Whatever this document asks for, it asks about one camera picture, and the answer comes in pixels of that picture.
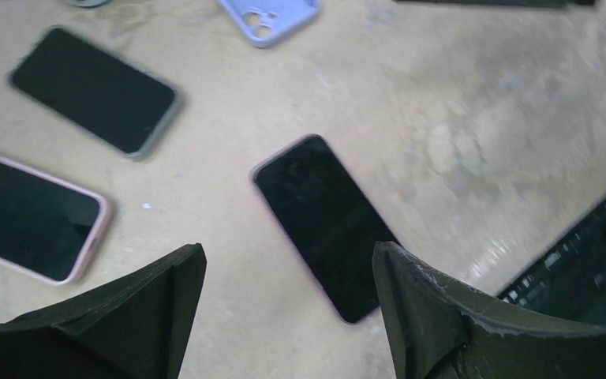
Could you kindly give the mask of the small black phone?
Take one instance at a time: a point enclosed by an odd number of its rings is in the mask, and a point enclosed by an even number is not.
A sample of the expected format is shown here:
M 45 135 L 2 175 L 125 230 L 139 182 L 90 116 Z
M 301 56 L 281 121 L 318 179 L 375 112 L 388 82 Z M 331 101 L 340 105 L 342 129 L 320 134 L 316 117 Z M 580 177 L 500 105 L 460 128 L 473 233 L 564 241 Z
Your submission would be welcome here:
M 111 213 L 99 193 L 0 156 L 0 265 L 52 285 L 73 283 Z

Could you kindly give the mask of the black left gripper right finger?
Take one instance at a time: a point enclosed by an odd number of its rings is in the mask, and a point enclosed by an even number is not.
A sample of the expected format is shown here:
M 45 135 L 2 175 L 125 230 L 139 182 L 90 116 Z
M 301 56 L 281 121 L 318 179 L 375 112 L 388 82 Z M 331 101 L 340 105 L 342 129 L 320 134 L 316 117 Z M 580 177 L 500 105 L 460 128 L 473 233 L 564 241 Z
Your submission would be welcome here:
M 606 378 L 606 326 L 504 302 L 395 242 L 372 269 L 399 378 Z

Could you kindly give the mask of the purple phone black screen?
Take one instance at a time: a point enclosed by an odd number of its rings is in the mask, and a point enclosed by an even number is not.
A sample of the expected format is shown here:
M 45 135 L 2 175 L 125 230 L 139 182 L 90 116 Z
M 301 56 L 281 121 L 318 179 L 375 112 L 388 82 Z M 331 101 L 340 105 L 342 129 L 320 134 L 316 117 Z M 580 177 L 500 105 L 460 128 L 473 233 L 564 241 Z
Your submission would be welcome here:
M 373 312 L 374 245 L 396 237 L 329 144 L 301 138 L 256 167 L 252 183 L 338 315 L 356 324 Z

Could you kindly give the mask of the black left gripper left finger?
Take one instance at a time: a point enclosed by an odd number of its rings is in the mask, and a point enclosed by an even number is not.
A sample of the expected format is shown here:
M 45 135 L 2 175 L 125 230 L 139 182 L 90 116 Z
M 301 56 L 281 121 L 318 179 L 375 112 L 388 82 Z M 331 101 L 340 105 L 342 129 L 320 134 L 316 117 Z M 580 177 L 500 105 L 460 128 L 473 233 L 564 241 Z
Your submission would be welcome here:
M 0 378 L 176 378 L 207 259 L 182 246 L 63 302 L 0 323 Z

